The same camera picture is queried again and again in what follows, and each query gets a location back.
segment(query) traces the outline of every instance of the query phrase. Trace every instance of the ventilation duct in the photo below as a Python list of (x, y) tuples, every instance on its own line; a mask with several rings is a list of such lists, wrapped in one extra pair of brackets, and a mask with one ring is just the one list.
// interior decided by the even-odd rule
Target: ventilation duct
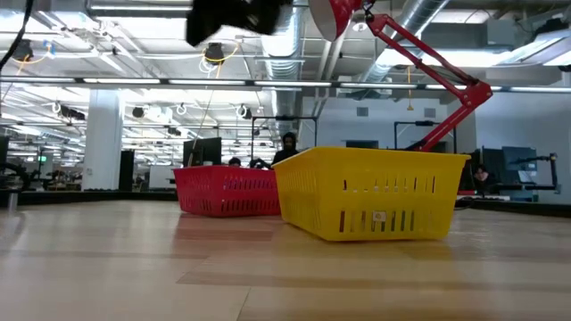
[[(302, 9), (283, 7), (277, 31), (273, 36), (262, 36), (261, 45), (265, 57), (276, 58), (266, 61), (268, 78), (271, 80), (297, 80), (300, 75), (300, 37), (302, 30)], [(278, 90), (272, 93), (274, 115), (294, 115), (298, 92)], [(282, 136), (291, 124), (277, 123)]]
[[(397, 18), (397, 22), (410, 33), (419, 35), (449, 1), (450, 0), (408, 0), (402, 7), (402, 14)], [(392, 29), (390, 32), (385, 29), (384, 32), (393, 39), (398, 38), (397, 33)], [(381, 82), (393, 67), (393, 65), (383, 64), (382, 57), (383, 51), (386, 49), (386, 44), (382, 41), (379, 43), (382, 47), (380, 48), (381, 50), (378, 51), (377, 61), (361, 75), (360, 81), (362, 82)], [(361, 90), (347, 96), (354, 99), (364, 99), (377, 98), (379, 94), (370, 90)]]

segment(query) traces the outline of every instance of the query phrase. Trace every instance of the pipe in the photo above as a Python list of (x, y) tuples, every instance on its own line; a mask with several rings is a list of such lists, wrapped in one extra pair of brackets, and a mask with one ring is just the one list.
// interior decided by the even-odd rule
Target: pipe
[(333, 70), (335, 69), (335, 66), (337, 64), (337, 59), (339, 59), (339, 53), (341, 52), (341, 48), (343, 47), (343, 42), (345, 40), (346, 33), (347, 31), (341, 34), (341, 36), (339, 36), (339, 38), (335, 41), (335, 45), (333, 46), (333, 52), (331, 53), (331, 60), (327, 65), (325, 80), (329, 80), (331, 79), (331, 76), (333, 76)]
[(323, 52), (321, 53), (321, 58), (319, 60), (318, 73), (315, 75), (315, 80), (319, 81), (323, 77), (323, 71), (327, 64), (327, 57), (329, 57), (329, 51), (331, 50), (331, 42), (326, 41), (323, 46)]
[[(450, 0), (407, 0), (402, 7), (402, 14), (397, 18), (397, 22), (406, 30), (417, 35), (430, 24), (433, 18), (440, 12)], [(394, 30), (389, 34), (391, 38), (397, 38)], [(377, 61), (373, 63), (360, 77), (360, 82), (378, 83), (383, 81), (388, 72), (393, 67), (385, 65), (381, 57), (386, 44), (382, 44)]]
[[(283, 7), (277, 31), (273, 36), (262, 36), (263, 55), (273, 58), (293, 58), (292, 61), (270, 60), (266, 62), (266, 71), (271, 80), (295, 81), (300, 77), (301, 64), (295, 60), (301, 49), (302, 9)], [(277, 91), (272, 93), (274, 115), (294, 115), (294, 106), (298, 93)], [(278, 133), (282, 136), (289, 126), (277, 123)]]

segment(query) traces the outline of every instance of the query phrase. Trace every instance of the black equipment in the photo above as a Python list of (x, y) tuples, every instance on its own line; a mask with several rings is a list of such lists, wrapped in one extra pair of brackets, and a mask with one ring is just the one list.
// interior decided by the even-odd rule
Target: black equipment
[(6, 163), (8, 159), (8, 148), (10, 145), (9, 136), (0, 136), (0, 163)]
[(186, 41), (197, 46), (222, 25), (271, 35), (276, 31), (283, 4), (291, 0), (194, 0), (186, 14)]
[(135, 152), (122, 151), (119, 167), (119, 190), (131, 192), (133, 190), (133, 170), (135, 167)]
[[(398, 140), (399, 140), (399, 133), (398, 133), (398, 127), (399, 125), (414, 125), (416, 127), (433, 127), (436, 125), (440, 125), (439, 122), (435, 122), (432, 120), (417, 120), (417, 121), (395, 121), (394, 122), (394, 149), (399, 149), (398, 147)], [(456, 143), (456, 128), (454, 128), (452, 130), (452, 134), (453, 134), (453, 138), (452, 138), (452, 143), (453, 143), (453, 148), (454, 148), (454, 153), (458, 153), (458, 146)], [(408, 146), (407, 148), (405, 148), (405, 150), (407, 151), (414, 151), (416, 149), (416, 147), (421, 144), (422, 142), (417, 142), (414, 143), (410, 146)]]
[(135, 107), (133, 108), (132, 114), (135, 118), (143, 118), (145, 115), (145, 110), (141, 107)]
[(557, 177), (557, 154), (552, 152), (549, 156), (538, 156), (532, 158), (524, 158), (512, 161), (513, 165), (522, 165), (534, 163), (537, 161), (548, 161), (551, 169), (551, 185), (538, 185), (538, 184), (514, 184), (514, 185), (498, 185), (497, 188), (501, 191), (555, 191), (561, 193), (561, 185)]
[(61, 106), (60, 109), (60, 116), (65, 117), (67, 119), (76, 119), (76, 120), (85, 120), (86, 114), (83, 112), (76, 111), (67, 106)]
[(27, 62), (34, 57), (34, 51), (31, 47), (31, 40), (22, 39), (14, 51), (13, 59), (18, 62)]
[(222, 138), (206, 138), (188, 141), (183, 147), (183, 166), (202, 166), (206, 161), (210, 161), (212, 165), (222, 165)]
[(222, 51), (221, 43), (209, 43), (206, 52), (204, 53), (206, 62), (210, 65), (218, 66), (224, 63), (224, 52)]

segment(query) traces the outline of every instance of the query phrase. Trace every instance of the ceiling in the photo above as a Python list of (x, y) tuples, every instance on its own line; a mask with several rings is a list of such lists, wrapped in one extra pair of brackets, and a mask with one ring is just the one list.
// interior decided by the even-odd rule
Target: ceiling
[[(34, 56), (25, 64), (10, 60), (2, 71), (3, 76), (269, 77), (269, 59), (264, 55), (261, 37), (250, 31), (224, 27), (202, 45), (192, 47), (187, 44), (186, 21), (182, 18), (187, 1), (88, 1), (94, 10), (85, 10), (83, 0), (76, 1), (77, 7), (83, 10), (69, 6), (70, 0), (52, 3), (60, 2), (68, 4), (67, 11), (58, 10), (57, 7), (49, 11), (34, 11), (24, 37), (31, 40)], [(0, 52), (3, 53), (13, 41), (22, 19), (21, 8), (18, 10), (21, 1), (8, 3), (6, 7), (0, 7)], [(295, 63), (301, 65), (298, 80), (323, 78), (319, 65), (326, 42), (321, 38), (310, 11), (307, 10), (307, 2), (295, 1), (294, 5), (302, 10), (303, 22), (302, 52), (294, 59)], [(373, 11), (398, 17), (403, 5), (404, 1), (377, 1)], [(150, 17), (156, 11), (147, 9), (156, 9), (157, 6), (167, 9), (161, 10), (159, 18)], [(516, 59), (514, 54), (517, 48), (521, 51), (526, 43), (531, 42), (530, 29), (535, 28), (537, 23), (543, 23), (545, 17), (565, 12), (567, 7), (568, 1), (452, 0), (434, 17), (432, 24), (423, 32), (422, 39), (452, 64), (463, 67), (471, 75), (487, 79), (492, 84), (550, 85), (560, 79), (560, 72), (557, 66), (543, 64), (560, 57), (565, 53), (561, 50), (565, 49), (557, 51), (555, 57), (544, 57), (543, 62), (534, 64), (525, 63), (525, 60), (503, 62)], [(357, 28), (359, 23), (353, 21), (350, 24), (344, 41), (340, 43), (340, 54), (327, 57), (328, 65), (332, 66), (331, 79), (341, 77), (357, 80), (377, 59), (376, 54), (379, 53), (381, 44), (368, 29)], [(501, 26), (509, 26), (505, 37), (491, 35), (500, 30)], [(484, 45), (482, 35), (488, 39)], [(500, 45), (490, 45), (493, 37)], [(568, 50), (571, 46), (566, 46), (566, 41), (571, 40), (561, 38), (549, 46), (558, 44)], [(222, 44), (226, 56), (219, 67), (208, 65), (203, 58), (208, 43), (214, 42)], [(382, 57), (384, 62), (395, 66), (388, 75), (392, 82), (434, 83), (421, 71), (408, 69), (408, 61), (393, 50), (384, 50)], [(6, 134), (11, 135), (14, 141), (11, 144), (11, 154), (36, 152), (41, 146), (54, 146), (68, 151), (65, 155), (57, 152), (57, 161), (78, 166), (84, 152), (82, 142), (85, 141), (87, 125), (85, 122), (65, 119), (58, 115), (58, 111), (61, 106), (65, 106), (88, 117), (89, 90), (85, 86), (35, 86), (3, 82), (2, 95), (5, 98), (2, 102), (2, 121), (34, 123), (34, 126), (4, 125)], [(141, 86), (121, 91), (126, 104), (124, 148), (136, 149), (138, 161), (144, 164), (180, 161), (182, 141), (197, 136), (222, 136), (226, 144), (225, 159), (232, 155), (249, 159), (247, 149), (251, 131), (248, 127), (251, 126), (251, 121), (239, 116), (240, 106), (245, 106), (253, 115), (258, 116), (274, 116), (276, 113), (276, 94), (267, 89), (183, 90), (148, 89)], [(407, 91), (392, 91), (385, 98), (399, 100), (407, 94)], [(308, 93), (303, 90), (302, 95), (313, 96), (313, 91)], [(415, 98), (442, 100), (444, 96), (443, 93), (415, 93)], [(132, 111), (136, 107), (148, 110), (147, 116), (133, 117)], [(203, 128), (198, 129), (203, 118)], [(65, 126), (70, 122), (75, 123), (75, 126)], [(164, 123), (169, 123), (174, 128), (187, 128), (181, 127), (182, 136), (171, 136), (166, 128), (153, 126)], [(264, 126), (269, 129), (263, 129), (256, 139), (265, 146), (258, 146), (256, 153), (269, 159), (277, 147), (274, 142), (278, 141), (278, 134), (274, 121), (267, 122)]]

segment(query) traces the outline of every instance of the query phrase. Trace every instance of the fluorescent light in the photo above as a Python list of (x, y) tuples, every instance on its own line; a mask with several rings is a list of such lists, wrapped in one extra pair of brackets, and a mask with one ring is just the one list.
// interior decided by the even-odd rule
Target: fluorescent light
[(35, 152), (8, 152), (11, 156), (36, 156)]
[(254, 81), (255, 86), (295, 86), (295, 87), (329, 87), (328, 81)]
[(81, 149), (79, 149), (79, 148), (69, 147), (69, 146), (66, 146), (66, 145), (63, 146), (63, 149), (66, 149), (66, 150), (72, 151), (72, 152), (83, 152), (83, 150), (81, 150)]
[(342, 83), (343, 88), (367, 88), (367, 89), (415, 89), (417, 85), (408, 84), (371, 84), (371, 83)]
[(56, 78), (56, 77), (12, 77), (2, 76), (0, 78), (3, 82), (18, 82), (18, 83), (72, 83), (75, 82), (74, 78)]
[(571, 88), (565, 87), (547, 87), (547, 86), (526, 86), (519, 87), (513, 86), (509, 91), (514, 93), (557, 93), (557, 94), (571, 94)]
[(42, 132), (40, 132), (39, 130), (34, 129), (34, 128), (29, 128), (29, 127), (26, 127), (26, 126), (19, 126), (19, 125), (13, 125), (13, 127), (14, 127), (17, 131), (21, 132), (22, 134), (33, 135), (33, 136), (40, 136), (40, 135), (42, 135)]
[(533, 43), (521, 46), (512, 52), (502, 53), (501, 60), (498, 62), (498, 64), (502, 65), (506, 63), (509, 64), (523, 62), (525, 59), (539, 53), (551, 45), (554, 45), (560, 39), (561, 38), (554, 38), (551, 40), (533, 41)]
[(243, 80), (218, 80), (218, 79), (171, 79), (172, 85), (196, 85), (196, 86), (243, 86), (246, 84)]
[(99, 56), (99, 58), (101, 58), (102, 61), (104, 61), (105, 63), (107, 63), (108, 65), (112, 66), (114, 69), (116, 69), (117, 71), (121, 72), (121, 73), (125, 73), (125, 70), (121, 68), (120, 65), (118, 65), (117, 63), (115, 63), (113, 60), (111, 60), (111, 58), (109, 58), (108, 56), (102, 54)]
[(16, 120), (16, 121), (23, 121), (23, 120), (24, 120), (24, 119), (21, 118), (21, 117), (14, 116), (14, 115), (12, 115), (12, 114), (5, 113), (5, 112), (2, 113), (2, 118), (3, 118), (3, 119)]
[(131, 6), (131, 5), (93, 5), (91, 10), (135, 10), (135, 11), (182, 11), (190, 10), (187, 6), (167, 6), (167, 5), (152, 5), (152, 6)]
[(84, 78), (83, 81), (94, 84), (160, 84), (159, 79), (153, 78)]
[[(459, 89), (459, 90), (464, 90), (467, 88), (466, 86), (462, 86), (462, 85), (457, 85), (455, 87), (456, 87), (456, 89)], [(446, 88), (443, 85), (426, 85), (426, 89), (428, 89), (428, 90), (446, 90)]]
[(571, 50), (563, 53), (552, 61), (546, 62), (544, 66), (567, 66), (571, 65)]

